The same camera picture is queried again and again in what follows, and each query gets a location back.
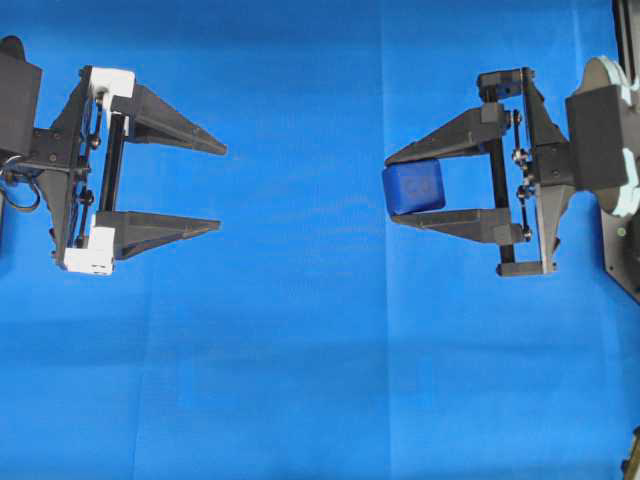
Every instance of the white robot part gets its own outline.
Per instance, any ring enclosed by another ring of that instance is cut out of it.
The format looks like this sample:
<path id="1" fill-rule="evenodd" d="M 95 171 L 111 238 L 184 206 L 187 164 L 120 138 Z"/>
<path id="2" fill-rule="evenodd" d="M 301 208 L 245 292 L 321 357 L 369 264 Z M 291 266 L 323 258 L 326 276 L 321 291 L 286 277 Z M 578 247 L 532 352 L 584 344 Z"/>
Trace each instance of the white robot part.
<path id="1" fill-rule="evenodd" d="M 136 85 L 136 75 L 128 70 L 116 68 L 91 68 L 89 80 L 91 93 L 94 98 L 102 96 L 102 108 L 107 114 L 107 128 L 111 125 L 111 102 L 114 95 L 119 97 L 133 97 L 133 89 Z M 129 135 L 129 118 L 125 119 L 125 135 Z"/>
<path id="2" fill-rule="evenodd" d="M 67 247 L 64 264 L 69 272 L 92 275 L 111 275 L 113 273 L 113 244 L 115 228 L 96 227 L 96 217 L 91 217 L 91 233 L 86 248 Z"/>
<path id="3" fill-rule="evenodd" d="M 622 150 L 624 164 L 627 169 L 629 183 L 620 187 L 618 203 L 611 212 L 614 217 L 627 217 L 634 215 L 640 207 L 640 179 L 638 179 L 638 169 L 633 152 L 628 148 Z"/>

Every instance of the black cable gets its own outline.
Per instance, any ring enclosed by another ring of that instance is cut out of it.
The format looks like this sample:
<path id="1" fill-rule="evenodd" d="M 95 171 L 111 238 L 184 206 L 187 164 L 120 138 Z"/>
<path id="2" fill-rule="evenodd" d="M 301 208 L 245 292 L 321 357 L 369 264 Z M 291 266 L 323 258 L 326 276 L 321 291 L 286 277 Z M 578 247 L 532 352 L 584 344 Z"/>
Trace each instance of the black cable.
<path id="1" fill-rule="evenodd" d="M 27 178 L 27 183 L 29 184 L 29 188 L 31 188 L 31 191 L 36 195 L 36 199 L 31 205 L 18 205 L 17 203 L 14 203 L 9 198 L 9 195 L 7 194 L 7 191 L 4 188 L 0 187 L 0 195 L 2 195 L 2 197 L 4 197 L 6 202 L 12 208 L 15 208 L 18 212 L 21 212 L 21 213 L 31 213 L 36 208 L 38 208 L 38 206 L 40 205 L 40 192 L 38 191 L 36 186 L 33 184 L 33 179 L 31 177 L 29 177 L 29 176 L 27 176 L 26 178 Z"/>

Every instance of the blue fabric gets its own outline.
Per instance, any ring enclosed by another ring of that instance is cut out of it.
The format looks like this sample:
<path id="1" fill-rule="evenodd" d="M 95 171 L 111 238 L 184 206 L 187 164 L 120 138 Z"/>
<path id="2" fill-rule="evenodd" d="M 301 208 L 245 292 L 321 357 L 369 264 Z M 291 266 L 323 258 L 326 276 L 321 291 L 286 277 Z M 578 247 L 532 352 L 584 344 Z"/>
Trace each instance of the blue fabric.
<path id="1" fill-rule="evenodd" d="M 445 206 L 439 160 L 391 165 L 382 171 L 382 182 L 389 215 Z"/>
<path id="2" fill-rule="evenodd" d="M 536 69 L 566 132 L 583 64 L 615 57 L 608 1 L 5 0 L 0 18 L 44 69 L 39 126 L 94 64 L 230 147 L 127 145 L 120 208 L 223 228 L 110 278 L 53 266 L 46 209 L 8 212 L 1 478 L 617 478 L 640 310 L 601 269 L 593 199 L 572 201 L 557 274 L 505 280 L 495 248 L 389 222 L 380 183 L 478 104 L 479 72 Z M 488 162 L 442 169 L 449 208 L 491 205 Z"/>

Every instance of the blue foam block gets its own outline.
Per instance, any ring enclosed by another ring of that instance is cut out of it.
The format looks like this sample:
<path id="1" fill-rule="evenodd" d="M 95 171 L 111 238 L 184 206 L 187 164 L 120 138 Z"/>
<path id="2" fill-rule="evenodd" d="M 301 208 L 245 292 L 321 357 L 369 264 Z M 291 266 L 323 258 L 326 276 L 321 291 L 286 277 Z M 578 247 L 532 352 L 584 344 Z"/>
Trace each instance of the blue foam block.
<path id="1" fill-rule="evenodd" d="M 438 160 L 399 163 L 382 171 L 389 215 L 438 210 L 445 206 Z"/>

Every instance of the bolt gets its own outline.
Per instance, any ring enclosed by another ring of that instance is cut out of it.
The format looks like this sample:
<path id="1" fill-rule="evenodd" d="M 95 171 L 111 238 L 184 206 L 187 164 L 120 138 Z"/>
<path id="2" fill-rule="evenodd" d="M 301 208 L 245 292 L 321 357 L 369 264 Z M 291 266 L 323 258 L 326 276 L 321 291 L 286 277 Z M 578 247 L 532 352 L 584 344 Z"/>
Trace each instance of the bolt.
<path id="1" fill-rule="evenodd" d="M 91 145 L 91 148 L 93 150 L 97 150 L 97 148 L 100 146 L 101 140 L 100 137 L 97 135 L 91 135 L 89 137 L 89 144 Z"/>

